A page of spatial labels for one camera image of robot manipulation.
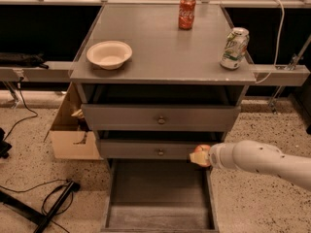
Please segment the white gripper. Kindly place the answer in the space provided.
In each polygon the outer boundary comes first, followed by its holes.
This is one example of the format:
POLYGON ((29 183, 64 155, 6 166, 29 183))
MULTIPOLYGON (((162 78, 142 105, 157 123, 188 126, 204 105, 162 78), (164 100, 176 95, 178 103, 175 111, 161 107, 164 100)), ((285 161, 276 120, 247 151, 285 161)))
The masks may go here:
MULTIPOLYGON (((222 170, 234 169, 233 147, 232 143, 219 143, 212 146, 208 153, 212 167, 222 170)), ((190 161, 201 166, 209 166, 208 156, 205 151, 193 152, 190 154, 190 161)))

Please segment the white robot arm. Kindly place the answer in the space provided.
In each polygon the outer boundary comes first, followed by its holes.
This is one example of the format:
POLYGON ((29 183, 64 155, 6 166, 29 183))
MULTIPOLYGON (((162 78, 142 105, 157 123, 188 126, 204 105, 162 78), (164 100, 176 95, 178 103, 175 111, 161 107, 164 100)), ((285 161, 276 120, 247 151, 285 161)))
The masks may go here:
POLYGON ((202 167, 241 170, 283 179, 311 190, 311 158, 288 155, 273 145, 251 140, 197 146, 190 161, 202 167))

